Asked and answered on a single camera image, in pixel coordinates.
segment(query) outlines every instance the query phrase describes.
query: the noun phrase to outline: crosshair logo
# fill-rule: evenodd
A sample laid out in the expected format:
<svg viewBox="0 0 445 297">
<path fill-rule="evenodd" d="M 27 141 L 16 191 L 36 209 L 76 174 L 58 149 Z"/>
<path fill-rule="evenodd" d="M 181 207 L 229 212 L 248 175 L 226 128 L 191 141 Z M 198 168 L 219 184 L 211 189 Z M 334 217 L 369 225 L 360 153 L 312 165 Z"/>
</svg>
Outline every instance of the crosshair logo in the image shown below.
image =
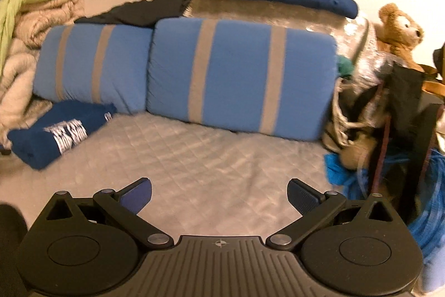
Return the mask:
<svg viewBox="0 0 445 297">
<path fill-rule="evenodd" d="M 224 246 L 227 245 L 227 244 L 230 244 L 230 243 L 228 243 L 228 242 L 226 242 L 225 240 L 222 240 L 222 239 L 217 240 L 217 241 L 214 243 L 214 245 L 216 245 L 217 247 L 220 247 L 220 248 L 224 247 Z"/>
</svg>

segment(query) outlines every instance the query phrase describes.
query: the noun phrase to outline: beige stripe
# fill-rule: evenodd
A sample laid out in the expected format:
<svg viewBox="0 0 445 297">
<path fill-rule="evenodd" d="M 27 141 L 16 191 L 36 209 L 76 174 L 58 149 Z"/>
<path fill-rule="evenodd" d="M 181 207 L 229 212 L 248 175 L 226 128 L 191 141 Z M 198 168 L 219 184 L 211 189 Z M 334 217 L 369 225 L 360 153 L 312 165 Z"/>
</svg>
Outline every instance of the beige stripe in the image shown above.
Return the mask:
<svg viewBox="0 0 445 297">
<path fill-rule="evenodd" d="M 204 90 L 206 88 L 207 67 L 212 51 L 213 36 L 215 34 L 217 19 L 205 19 L 202 21 L 201 30 L 197 39 L 192 78 L 189 91 L 189 121 L 202 122 L 202 105 Z"/>
<path fill-rule="evenodd" d="M 94 56 L 93 73 L 91 75 L 91 100 L 94 104 L 101 103 L 101 75 L 104 64 L 105 52 L 108 47 L 108 40 L 116 25 L 105 26 L 102 29 L 99 42 L 97 43 L 96 54 Z"/>
<path fill-rule="evenodd" d="M 65 27 L 60 37 L 59 49 L 56 58 L 56 95 L 59 101 L 63 100 L 63 65 L 65 64 L 66 43 L 74 24 Z"/>
<path fill-rule="evenodd" d="M 269 46 L 268 79 L 264 92 L 263 114 L 259 132 L 271 135 L 280 106 L 281 86 L 283 83 L 284 59 L 286 58 L 286 28 L 272 26 Z"/>
</svg>

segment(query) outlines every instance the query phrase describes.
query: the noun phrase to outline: beige blanket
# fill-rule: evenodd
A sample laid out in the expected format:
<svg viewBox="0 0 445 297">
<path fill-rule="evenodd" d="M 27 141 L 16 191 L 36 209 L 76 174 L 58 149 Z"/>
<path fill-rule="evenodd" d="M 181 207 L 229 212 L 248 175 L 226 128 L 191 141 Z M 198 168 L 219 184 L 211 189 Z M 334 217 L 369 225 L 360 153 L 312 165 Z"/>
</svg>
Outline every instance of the beige blanket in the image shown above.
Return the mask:
<svg viewBox="0 0 445 297">
<path fill-rule="evenodd" d="M 53 26 L 73 23 L 85 15 L 83 0 L 51 0 L 25 4 L 16 17 L 14 37 L 30 48 L 40 48 Z"/>
<path fill-rule="evenodd" d="M 38 52 L 13 38 L 0 81 L 0 144 L 10 148 L 6 135 L 10 129 L 31 126 L 50 110 L 47 100 L 33 99 L 33 81 Z"/>
</svg>

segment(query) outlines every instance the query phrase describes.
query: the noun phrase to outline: black mechanical device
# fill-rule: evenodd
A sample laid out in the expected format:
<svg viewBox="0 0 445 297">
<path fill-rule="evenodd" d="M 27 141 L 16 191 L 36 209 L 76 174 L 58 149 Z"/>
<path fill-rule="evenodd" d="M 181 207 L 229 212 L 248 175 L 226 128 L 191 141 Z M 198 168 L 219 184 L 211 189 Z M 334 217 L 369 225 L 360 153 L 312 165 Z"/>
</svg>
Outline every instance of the black mechanical device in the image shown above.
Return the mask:
<svg viewBox="0 0 445 297">
<path fill-rule="evenodd" d="M 56 192 L 25 236 L 18 270 L 30 296 L 400 296 L 422 254 L 382 195 L 324 194 L 292 179 L 288 200 L 303 217 L 269 236 L 181 236 L 137 213 L 151 199 L 141 178 L 92 198 Z"/>
</svg>

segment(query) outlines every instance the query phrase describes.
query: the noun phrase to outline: pile of bedding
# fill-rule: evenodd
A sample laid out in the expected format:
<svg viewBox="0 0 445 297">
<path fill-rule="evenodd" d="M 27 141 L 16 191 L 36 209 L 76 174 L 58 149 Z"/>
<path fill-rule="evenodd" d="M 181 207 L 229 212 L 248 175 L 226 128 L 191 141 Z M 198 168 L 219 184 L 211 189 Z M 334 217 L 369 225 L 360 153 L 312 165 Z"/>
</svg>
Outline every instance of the pile of bedding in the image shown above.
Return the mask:
<svg viewBox="0 0 445 297">
<path fill-rule="evenodd" d="M 82 0 L 0 1 L 0 144 L 13 152 L 0 199 L 30 223 L 56 190 L 146 176 L 140 216 L 175 239 L 266 237 L 299 217 L 290 178 L 333 189 L 319 140 L 335 83 L 377 55 L 353 0 L 142 0 L 84 15 Z"/>
</svg>

